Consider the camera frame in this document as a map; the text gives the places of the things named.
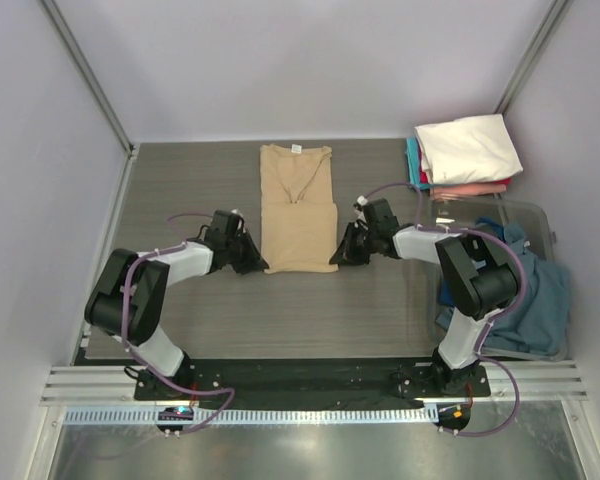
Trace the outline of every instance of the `wood grain surface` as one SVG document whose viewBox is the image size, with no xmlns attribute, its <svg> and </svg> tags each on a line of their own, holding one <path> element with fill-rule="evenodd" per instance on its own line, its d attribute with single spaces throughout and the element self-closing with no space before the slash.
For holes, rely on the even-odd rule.
<svg viewBox="0 0 600 480">
<path fill-rule="evenodd" d="M 179 212 L 238 208 L 260 245 L 259 147 L 271 142 L 144 144 L 140 148 L 115 246 L 150 250 L 178 243 L 165 218 Z M 287 146 L 291 142 L 275 142 Z M 356 198 L 407 178 L 404 139 L 299 141 L 333 149 L 339 238 Z M 383 192 L 402 223 L 417 195 Z M 178 226 L 195 236 L 200 220 Z M 229 267 L 170 287 L 161 325 L 192 358 L 316 358 L 429 355 L 427 270 L 415 261 L 375 256 L 336 273 L 252 273 Z M 93 331 L 89 358 L 124 357 Z"/>
</svg>

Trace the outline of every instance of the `white wall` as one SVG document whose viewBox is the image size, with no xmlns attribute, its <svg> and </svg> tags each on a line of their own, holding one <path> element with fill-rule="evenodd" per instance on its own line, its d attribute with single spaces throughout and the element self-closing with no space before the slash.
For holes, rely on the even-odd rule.
<svg viewBox="0 0 600 480">
<path fill-rule="evenodd" d="M 0 1 L 0 479 L 67 362 L 124 161 L 35 1 Z"/>
<path fill-rule="evenodd" d="M 395 137 L 490 113 L 549 0 L 58 0 L 135 141 Z"/>
<path fill-rule="evenodd" d="M 600 0 L 574 2 L 507 123 L 573 275 L 570 341 L 600 417 Z"/>
</svg>

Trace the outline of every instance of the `electrical cable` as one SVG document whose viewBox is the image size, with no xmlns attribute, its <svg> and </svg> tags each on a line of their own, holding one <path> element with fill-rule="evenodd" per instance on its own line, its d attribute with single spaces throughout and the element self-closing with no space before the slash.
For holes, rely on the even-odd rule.
<svg viewBox="0 0 600 480">
<path fill-rule="evenodd" d="M 187 235 L 183 230 L 180 229 L 180 227 L 178 227 L 175 223 L 173 223 L 173 221 L 176 218 L 182 218 L 182 217 L 213 218 L 213 215 L 209 215 L 207 213 L 198 213 L 198 212 L 183 212 L 183 213 L 176 213 L 175 215 L 171 215 L 171 216 L 167 217 L 167 219 L 165 220 L 167 222 L 167 225 L 169 225 L 169 227 L 171 227 L 171 229 L 176 233 L 176 235 L 178 235 L 178 237 L 180 237 L 180 240 L 182 240 L 183 242 L 186 242 L 187 238 L 189 238 L 189 235 Z"/>
<path fill-rule="evenodd" d="M 177 216 L 174 215 L 172 217 L 169 217 L 169 219 L 173 219 L 176 217 Z M 156 378 L 158 378 L 165 385 L 167 385 L 167 386 L 171 387 L 172 389 L 177 390 L 181 393 L 184 393 L 186 395 L 195 396 L 195 397 L 197 397 L 197 396 L 210 397 L 210 396 L 228 394 L 227 399 L 215 412 L 213 412 L 211 415 L 209 415 L 206 419 L 204 419 L 200 423 L 193 425 L 191 427 L 183 428 L 180 431 L 181 435 L 185 435 L 188 433 L 194 433 L 199 430 L 202 430 L 209 423 L 211 423 L 213 420 L 215 420 L 231 404 L 231 402 L 233 401 L 233 398 L 235 396 L 235 390 L 233 388 L 228 387 L 228 388 L 220 388 L 218 390 L 200 391 L 200 390 L 190 390 L 187 388 L 183 388 L 179 385 L 176 385 L 175 383 L 171 382 L 168 378 L 166 378 L 164 375 L 162 375 L 160 372 L 158 372 L 156 369 L 154 369 L 151 365 L 149 365 L 140 355 L 138 355 L 133 350 L 131 344 L 129 343 L 128 336 L 129 336 L 129 307 L 130 307 L 130 301 L 131 301 L 131 283 L 133 281 L 133 275 L 134 275 L 135 271 L 140 266 L 140 264 L 142 264 L 143 262 L 145 262 L 147 260 L 150 260 L 151 258 L 158 257 L 160 255 L 166 255 L 169 253 L 180 252 L 180 251 L 184 250 L 185 248 L 186 248 L 186 242 L 183 242 L 182 244 L 176 245 L 174 247 L 165 248 L 163 250 L 156 249 L 153 252 L 149 252 L 145 255 L 142 255 L 141 257 L 138 257 L 131 264 L 131 266 L 129 267 L 129 270 L 127 271 L 127 275 L 125 277 L 124 288 L 123 288 L 123 292 L 122 292 L 123 293 L 122 326 L 120 329 L 121 330 L 120 331 L 120 340 L 121 340 L 121 344 L 122 344 L 123 348 L 127 352 L 130 353 L 131 357 L 136 362 L 138 362 L 140 365 L 143 365 L 144 367 L 146 367 L 147 370 L 149 370 Z M 124 368 L 124 373 L 132 379 L 137 379 L 137 375 L 139 372 L 138 372 L 138 370 L 127 366 Z M 131 452 L 137 450 L 141 446 L 145 445 L 146 443 L 148 443 L 158 437 L 162 437 L 162 434 L 155 434 L 155 435 L 150 435 L 148 437 L 145 437 L 142 440 L 140 440 L 139 442 L 137 442 L 135 445 L 126 449 L 124 452 L 121 452 L 118 454 L 96 455 L 96 454 L 89 453 L 87 455 L 89 456 L 89 458 L 92 458 L 94 460 L 117 460 L 119 458 L 122 458 L 122 457 L 130 454 Z M 74 447 L 74 451 L 72 452 L 71 456 L 67 460 L 67 463 L 65 464 L 65 467 L 60 475 L 60 478 L 62 480 L 64 480 L 66 478 L 71 465 L 75 462 L 75 459 L 76 459 L 76 456 L 78 455 L 78 453 L 83 450 L 85 440 L 86 440 L 86 437 L 82 437 L 78 441 L 76 446 Z"/>
<path fill-rule="evenodd" d="M 138 257 L 131 264 L 131 266 L 129 267 L 129 270 L 127 271 L 127 276 L 125 277 L 125 281 L 124 281 L 124 288 L 122 290 L 122 326 L 121 326 L 121 335 L 120 335 L 122 347 L 131 354 L 131 357 L 135 361 L 137 361 L 140 365 L 145 366 L 147 368 L 147 370 L 149 370 L 158 380 L 160 380 L 162 383 L 164 383 L 168 387 L 171 387 L 173 390 L 176 390 L 185 395 L 196 395 L 196 396 L 200 396 L 200 397 L 211 397 L 211 396 L 216 396 L 216 395 L 228 394 L 227 399 L 215 412 L 213 412 L 211 415 L 209 415 L 207 418 L 205 418 L 202 422 L 200 422 L 196 425 L 193 425 L 191 427 L 188 427 L 188 428 L 183 428 L 180 431 L 180 433 L 182 435 L 187 434 L 187 433 L 197 432 L 197 431 L 203 429 L 204 427 L 206 427 L 210 422 L 215 420 L 218 417 L 218 415 L 220 415 L 229 406 L 229 404 L 231 404 L 231 402 L 233 401 L 233 397 L 235 396 L 235 390 L 230 387 L 220 388 L 218 390 L 208 390 L 208 391 L 191 390 L 191 389 L 184 388 L 184 387 L 181 387 L 180 385 L 173 383 L 167 377 L 162 375 L 162 373 L 158 372 L 155 368 L 153 368 L 151 365 L 149 365 L 140 355 L 138 355 L 133 350 L 131 344 L 128 341 L 128 335 L 129 335 L 129 307 L 130 307 L 130 301 L 131 301 L 131 283 L 133 281 L 133 275 L 134 275 L 135 271 L 138 269 L 140 264 L 142 264 L 143 262 L 145 262 L 147 260 L 158 257 L 160 255 L 167 255 L 169 253 L 180 252 L 180 251 L 184 250 L 185 248 L 186 248 L 186 243 L 182 243 L 180 245 L 165 248 L 163 250 L 156 249 L 153 252 L 149 252 L 149 253 L 142 255 L 141 257 Z"/>
<path fill-rule="evenodd" d="M 504 365 L 502 362 L 499 362 L 498 360 L 495 360 L 490 357 L 485 357 L 484 355 L 482 355 L 482 347 L 484 345 L 484 342 L 485 342 L 487 336 L 489 335 L 489 332 L 491 331 L 491 328 L 493 327 L 494 322 L 497 319 L 502 318 L 505 315 L 513 313 L 516 309 L 518 309 L 520 307 L 520 305 L 524 301 L 524 297 L 526 296 L 527 285 L 528 285 L 527 274 L 524 270 L 522 262 L 520 261 L 520 259 L 516 255 L 516 253 L 511 249 L 511 247 L 509 247 L 509 245 L 507 245 L 502 240 L 500 240 L 499 238 L 497 238 L 493 235 L 490 235 L 490 234 L 480 231 L 480 230 L 474 230 L 471 228 L 453 228 L 453 227 L 448 227 L 446 225 L 442 226 L 442 227 L 423 227 L 422 224 L 420 223 L 420 219 L 422 217 L 422 206 L 423 206 L 422 191 L 420 190 L 420 188 L 418 188 L 416 185 L 414 185 L 412 183 L 409 183 L 409 182 L 388 183 L 386 185 L 382 185 L 382 186 L 372 190 L 371 192 L 369 192 L 368 194 L 365 195 L 365 198 L 368 198 L 369 196 L 374 195 L 386 188 L 397 187 L 397 186 L 409 187 L 409 188 L 415 190 L 416 192 L 418 192 L 418 194 L 419 194 L 418 211 L 416 213 L 416 221 L 415 221 L 415 225 L 418 230 L 421 230 L 424 232 L 450 233 L 450 234 L 460 234 L 460 235 L 469 234 L 469 235 L 478 236 L 488 242 L 491 242 L 491 243 L 497 245 L 498 247 L 502 248 L 505 252 L 507 252 L 509 257 L 511 257 L 511 260 L 515 264 L 516 269 L 518 270 L 518 275 L 519 275 L 519 280 L 520 280 L 518 295 L 516 295 L 515 300 L 510 305 L 508 305 L 501 312 L 493 315 L 492 317 L 490 317 L 487 320 L 484 328 L 480 332 L 480 335 L 478 336 L 478 338 L 474 344 L 474 347 L 473 347 L 474 353 L 475 353 L 476 357 L 478 358 L 478 360 L 484 361 L 487 363 L 492 363 L 492 364 L 498 366 L 509 377 L 509 380 L 511 380 L 511 384 L 513 386 L 513 391 L 514 391 L 514 395 L 515 395 L 513 410 L 511 411 L 511 414 L 509 415 L 509 417 L 507 417 L 507 419 L 502 424 L 500 424 L 499 426 L 497 426 L 495 428 L 492 428 L 490 430 L 486 430 L 483 432 L 459 432 L 457 430 L 440 427 L 441 431 L 450 433 L 454 436 L 457 435 L 457 436 L 461 436 L 461 437 L 476 438 L 476 437 L 484 437 L 484 436 L 488 436 L 488 435 L 493 435 L 494 433 L 498 433 L 498 432 L 502 431 L 503 429 L 505 429 L 506 427 L 511 425 L 511 423 L 514 421 L 516 415 L 518 414 L 518 410 L 520 409 L 520 389 L 518 388 L 518 383 L 516 382 L 516 379 L 513 376 L 513 373 L 511 372 L 511 370 L 509 370 L 507 368 L 507 366 Z"/>
<path fill-rule="evenodd" d="M 413 183 L 409 183 L 409 182 L 392 182 L 392 183 L 387 183 L 386 185 L 382 185 L 382 186 L 380 186 L 378 188 L 374 188 L 369 193 L 367 193 L 366 195 L 364 195 L 364 197 L 365 198 L 369 198 L 371 195 L 375 195 L 376 193 L 381 192 L 382 190 L 385 190 L 385 189 L 391 188 L 391 187 L 409 187 L 412 190 L 415 190 L 415 192 L 418 194 L 418 209 L 416 210 L 416 217 L 415 217 L 414 223 L 416 225 L 420 225 L 420 223 L 421 223 L 420 220 L 422 218 L 422 208 L 424 206 L 423 195 L 422 195 L 422 190 L 420 190 L 420 188 L 418 188 Z"/>
</svg>

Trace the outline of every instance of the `pink folded cloth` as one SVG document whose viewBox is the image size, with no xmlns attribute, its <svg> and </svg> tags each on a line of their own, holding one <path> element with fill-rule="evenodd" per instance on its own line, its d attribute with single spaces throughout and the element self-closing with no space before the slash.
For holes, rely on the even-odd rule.
<svg viewBox="0 0 600 480">
<path fill-rule="evenodd" d="M 434 187 L 431 189 L 431 196 L 434 200 L 440 200 L 443 196 L 475 196 L 488 195 L 493 193 L 503 193 L 507 191 L 507 186 L 498 183 L 468 183 L 466 185 L 456 185 L 453 187 Z"/>
</svg>

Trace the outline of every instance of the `teal folded cloth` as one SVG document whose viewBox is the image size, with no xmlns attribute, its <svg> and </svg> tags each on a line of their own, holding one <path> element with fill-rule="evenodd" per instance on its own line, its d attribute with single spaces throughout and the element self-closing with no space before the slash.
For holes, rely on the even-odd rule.
<svg viewBox="0 0 600 480">
<path fill-rule="evenodd" d="M 431 185 L 423 183 L 420 180 L 420 149 L 418 148 L 418 139 L 416 137 L 407 138 L 407 170 L 409 171 L 409 181 L 420 190 L 429 190 Z"/>
</svg>

